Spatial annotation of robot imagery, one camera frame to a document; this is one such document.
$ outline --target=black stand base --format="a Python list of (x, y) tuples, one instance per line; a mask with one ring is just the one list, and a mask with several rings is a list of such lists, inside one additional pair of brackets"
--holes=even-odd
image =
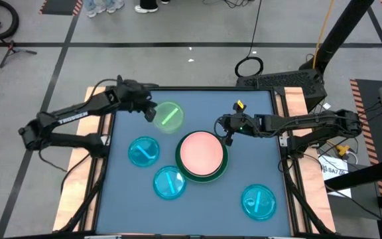
[(33, 54), (33, 55), (38, 54), (37, 52), (34, 52), (32, 50), (25, 50), (25, 49), (21, 49), (21, 48), (15, 47), (14, 41), (11, 40), (10, 43), (9, 43), (9, 46), (8, 46), (7, 53), (5, 53), (4, 59), (0, 63), (0, 68), (4, 67), (5, 62), (7, 61), (9, 56), (12, 56), (15, 53), (19, 53), (19, 52), (25, 52), (25, 53), (29, 53), (29, 54)]

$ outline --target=wooden board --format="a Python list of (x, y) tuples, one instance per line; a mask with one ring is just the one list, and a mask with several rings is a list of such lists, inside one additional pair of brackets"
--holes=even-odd
[[(104, 87), (97, 88), (96, 93), (104, 91)], [(92, 88), (88, 88), (86, 92), (87, 99), (91, 94)], [(285, 88), (286, 102), (288, 106), (288, 113), (290, 116), (298, 116), (307, 114), (306, 104), (304, 101), (303, 91), (301, 88)], [(283, 108), (281, 105), (281, 99), (277, 97), (277, 105), (280, 115), (283, 115)], [(87, 117), (81, 119), (79, 122), (78, 132), (79, 135), (86, 135), (88, 133), (96, 132), (98, 128), (98, 117)], [(105, 121), (105, 127), (103, 132), (108, 131), (108, 120)], [(311, 132), (311, 129), (295, 130), (295, 135), (305, 135)], [(85, 149), (73, 149), (72, 156), (70, 158), (69, 169), (73, 167), (80, 159), (87, 154)], [(317, 153), (315, 149), (308, 149), (306, 154), (315, 158)], [(324, 186), (324, 179), (320, 170), (319, 164), (310, 157), (303, 157), (299, 161), (300, 170), (302, 175), (302, 181), (304, 185), (304, 192), (308, 204), (313, 211), (318, 215), (320, 220), (332, 231), (335, 231), (334, 221), (332, 220), (332, 214), (330, 209), (330, 203), (326, 194)], [(86, 183), (88, 181), (88, 175), (90, 172), (91, 160), (87, 160), (81, 166), (79, 166), (72, 174), (67, 178), (64, 184), (64, 190), (60, 199), (56, 220), (54, 223), (54, 230), (58, 230), (63, 227), (69, 219), (76, 212), (81, 205), (86, 189)], [(302, 209), (299, 203), (294, 200), (296, 205), (296, 212), (298, 217), (298, 227), (301, 232), (304, 232), (304, 221), (302, 216)], [(90, 205), (88, 210), (87, 223), (85, 228), (89, 230), (91, 228), (91, 221), (94, 215), (95, 202)]]

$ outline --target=sneaker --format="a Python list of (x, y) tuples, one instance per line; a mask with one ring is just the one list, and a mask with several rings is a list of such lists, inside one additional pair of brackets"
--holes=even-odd
[(114, 13), (116, 10), (122, 8), (125, 5), (125, 2), (122, 0), (116, 0), (112, 7), (107, 9), (108, 13)]
[(96, 16), (98, 13), (102, 13), (106, 10), (105, 7), (101, 7), (101, 6), (95, 6), (94, 9), (92, 9), (91, 11), (88, 11), (86, 13), (86, 15), (89, 17), (89, 18), (93, 18), (94, 16)]
[(135, 6), (135, 11), (137, 13), (154, 13), (158, 9), (159, 8), (156, 8), (156, 9), (143, 9), (140, 5)]

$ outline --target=dark green dish rim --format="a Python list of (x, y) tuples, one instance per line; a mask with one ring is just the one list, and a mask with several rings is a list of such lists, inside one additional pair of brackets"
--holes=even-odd
[(218, 177), (220, 177), (223, 172), (225, 171), (227, 165), (228, 165), (228, 150), (226, 148), (226, 146), (219, 140), (218, 137), (216, 137), (216, 139), (219, 140), (219, 143), (221, 144), (222, 146), (222, 151), (223, 151), (223, 158), (222, 158), (222, 163), (219, 167), (219, 169), (212, 175), (210, 176), (207, 176), (207, 177), (198, 177), (198, 176), (195, 176), (193, 175), (192, 173), (188, 172), (188, 170), (186, 170), (185, 166), (182, 164), (182, 160), (180, 158), (180, 148), (182, 146), (182, 143), (184, 142), (184, 140), (191, 134), (193, 133), (196, 133), (196, 132), (206, 132), (206, 133), (209, 133), (211, 135), (213, 135), (214, 137), (216, 137), (216, 135), (208, 132), (208, 131), (204, 131), (204, 130), (197, 130), (197, 131), (193, 131), (187, 135), (185, 135), (178, 143), (178, 146), (176, 146), (176, 153), (175, 153), (175, 159), (176, 159), (176, 165), (178, 166), (179, 168), (179, 171), (187, 178), (187, 179), (190, 179), (191, 181), (194, 181), (194, 182), (197, 182), (197, 183), (208, 183), (210, 181), (213, 181), (215, 179), (217, 179)]

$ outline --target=blue petri dish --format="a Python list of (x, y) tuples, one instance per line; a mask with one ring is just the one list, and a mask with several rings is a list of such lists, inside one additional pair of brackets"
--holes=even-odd
[(180, 197), (185, 191), (185, 186), (185, 177), (175, 166), (163, 167), (154, 176), (154, 191), (165, 200), (174, 200)]
[(275, 195), (264, 185), (248, 186), (241, 196), (241, 205), (250, 218), (258, 221), (269, 220), (277, 210)]
[(148, 167), (159, 158), (159, 143), (152, 137), (139, 137), (131, 143), (127, 155), (134, 165)]

